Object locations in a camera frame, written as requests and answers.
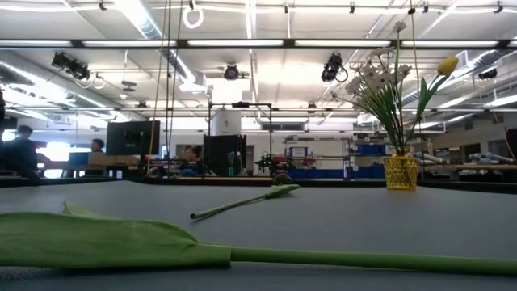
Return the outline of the white artificial flower bunch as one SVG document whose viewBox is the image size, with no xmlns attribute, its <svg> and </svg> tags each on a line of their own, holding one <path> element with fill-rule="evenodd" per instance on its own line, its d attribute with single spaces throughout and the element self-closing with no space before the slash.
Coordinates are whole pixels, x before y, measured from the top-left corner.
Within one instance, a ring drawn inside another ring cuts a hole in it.
<svg viewBox="0 0 517 291">
<path fill-rule="evenodd" d="M 402 93 L 404 81 L 413 69 L 411 65 L 400 62 L 401 32 L 406 28 L 407 25 L 401 21 L 395 23 L 395 45 L 371 51 L 366 61 L 351 69 L 354 77 L 345 86 L 353 107 L 380 122 L 397 156 L 406 155 Z"/>
</svg>

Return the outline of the yellow artificial tulip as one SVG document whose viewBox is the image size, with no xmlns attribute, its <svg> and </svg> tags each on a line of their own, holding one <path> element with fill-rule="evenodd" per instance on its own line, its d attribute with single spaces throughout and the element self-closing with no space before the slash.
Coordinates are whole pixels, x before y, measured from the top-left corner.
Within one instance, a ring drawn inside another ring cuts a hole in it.
<svg viewBox="0 0 517 291">
<path fill-rule="evenodd" d="M 0 214 L 0 266 L 205 268 L 233 262 L 517 276 L 515 260 L 228 247 L 200 242 L 162 221 L 112 219 L 71 208 L 63 214 Z"/>
<path fill-rule="evenodd" d="M 442 84 L 446 82 L 451 76 L 451 74 L 456 70 L 458 62 L 459 59 L 457 57 L 447 57 L 439 63 L 439 66 L 436 70 L 437 75 L 430 84 L 427 84 L 424 78 L 421 79 L 421 89 L 419 93 L 415 121 L 412 124 L 410 130 L 408 131 L 408 135 L 404 141 L 403 148 L 407 146 L 408 142 L 413 137 L 414 129 L 416 125 L 420 123 L 422 119 L 422 114 L 424 113 L 424 110 L 426 109 L 431 98 L 435 95 L 435 93 L 442 86 Z"/>
</svg>

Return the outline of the yellow textured glass vase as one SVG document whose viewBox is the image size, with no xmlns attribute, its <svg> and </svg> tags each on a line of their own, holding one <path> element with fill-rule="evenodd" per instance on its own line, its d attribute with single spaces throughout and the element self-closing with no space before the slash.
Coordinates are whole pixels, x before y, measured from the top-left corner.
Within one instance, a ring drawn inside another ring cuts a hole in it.
<svg viewBox="0 0 517 291">
<path fill-rule="evenodd" d="M 394 156 L 384 159 L 387 189 L 415 191 L 418 178 L 418 160 L 413 157 Z"/>
</svg>

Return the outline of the black computer monitor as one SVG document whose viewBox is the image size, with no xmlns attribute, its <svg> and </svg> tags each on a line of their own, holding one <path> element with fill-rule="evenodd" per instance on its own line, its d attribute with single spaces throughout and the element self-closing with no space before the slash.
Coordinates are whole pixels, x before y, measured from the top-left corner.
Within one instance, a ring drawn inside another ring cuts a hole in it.
<svg viewBox="0 0 517 291">
<path fill-rule="evenodd" d="M 204 135 L 202 160 L 215 175 L 240 175 L 246 169 L 246 136 Z"/>
<path fill-rule="evenodd" d="M 129 121 L 107 125 L 106 155 L 160 153 L 160 122 Z"/>
</svg>

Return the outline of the white cylindrical tank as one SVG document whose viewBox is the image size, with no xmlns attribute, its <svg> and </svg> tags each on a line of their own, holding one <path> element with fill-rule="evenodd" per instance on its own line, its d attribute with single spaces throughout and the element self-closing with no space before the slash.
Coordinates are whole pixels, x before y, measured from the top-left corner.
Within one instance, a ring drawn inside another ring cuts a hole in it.
<svg viewBox="0 0 517 291">
<path fill-rule="evenodd" d="M 237 111 L 221 110 L 211 118 L 211 134 L 214 136 L 238 135 L 242 131 L 242 116 Z"/>
</svg>

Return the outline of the dark purple artificial tulip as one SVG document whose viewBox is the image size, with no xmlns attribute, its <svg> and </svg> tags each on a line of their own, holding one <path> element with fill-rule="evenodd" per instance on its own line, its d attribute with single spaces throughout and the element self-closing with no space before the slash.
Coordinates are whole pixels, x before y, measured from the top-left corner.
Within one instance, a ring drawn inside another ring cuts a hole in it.
<svg viewBox="0 0 517 291">
<path fill-rule="evenodd" d="M 290 178 L 286 174 L 278 174 L 273 179 L 273 185 L 269 187 L 269 189 L 262 195 L 252 197 L 246 200 L 240 200 L 237 202 L 233 202 L 227 205 L 217 206 L 212 209 L 204 210 L 197 213 L 191 213 L 191 220 L 199 220 L 205 219 L 206 217 L 210 217 L 212 215 L 216 215 L 218 213 L 224 212 L 228 209 L 236 208 L 239 206 L 247 205 L 250 203 L 258 202 L 261 200 L 270 200 L 276 199 L 283 196 L 288 196 L 291 191 L 297 190 L 300 186 L 293 182 L 292 178 Z"/>
</svg>

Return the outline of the blue storage bins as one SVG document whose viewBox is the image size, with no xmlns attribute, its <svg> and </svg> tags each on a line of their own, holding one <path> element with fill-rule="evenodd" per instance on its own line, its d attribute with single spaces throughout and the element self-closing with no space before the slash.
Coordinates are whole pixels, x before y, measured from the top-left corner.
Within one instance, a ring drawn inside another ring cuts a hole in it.
<svg viewBox="0 0 517 291">
<path fill-rule="evenodd" d="M 383 179 L 387 145 L 340 145 L 340 152 L 316 154 L 308 147 L 290 147 L 285 165 L 293 179 Z"/>
</svg>

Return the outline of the black background rig frame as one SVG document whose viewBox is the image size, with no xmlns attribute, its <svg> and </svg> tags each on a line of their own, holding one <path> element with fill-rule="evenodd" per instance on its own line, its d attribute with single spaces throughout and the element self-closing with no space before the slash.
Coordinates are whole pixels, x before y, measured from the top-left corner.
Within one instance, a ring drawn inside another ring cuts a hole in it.
<svg viewBox="0 0 517 291">
<path fill-rule="evenodd" d="M 268 113 L 269 121 L 272 122 L 272 104 L 271 103 L 249 103 L 249 102 L 235 102 L 235 103 L 209 103 L 208 104 L 208 132 L 205 135 L 214 136 L 211 134 L 211 118 L 212 116 L 221 111 L 237 111 L 241 113 Z M 246 147 L 247 147 L 247 135 L 244 133 L 242 127 L 241 135 L 246 136 Z"/>
</svg>

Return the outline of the black aluminium table frame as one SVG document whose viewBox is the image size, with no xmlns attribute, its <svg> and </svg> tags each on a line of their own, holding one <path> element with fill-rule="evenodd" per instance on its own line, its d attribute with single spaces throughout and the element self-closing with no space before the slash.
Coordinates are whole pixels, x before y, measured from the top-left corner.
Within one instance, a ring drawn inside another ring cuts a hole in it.
<svg viewBox="0 0 517 291">
<path fill-rule="evenodd" d="M 113 178 L 59 178 L 59 179 L 40 179 L 31 181 L 22 178 L 0 179 L 0 188 L 29 187 L 29 186 L 50 186 L 68 185 L 84 183 L 111 183 L 111 182 L 134 182 L 151 185 L 183 185 L 183 186 L 231 186 L 231 187 L 269 187 L 273 184 L 272 178 L 222 178 L 222 177 L 185 177 L 181 179 L 113 179 Z M 317 180 L 301 179 L 296 180 L 296 184 L 307 188 L 384 188 L 384 181 L 380 180 Z M 447 190 L 457 190 L 466 192 L 488 192 L 497 194 L 517 195 L 517 183 L 477 183 L 477 182 L 453 182 L 453 181 L 420 181 L 419 187 L 439 188 Z"/>
</svg>

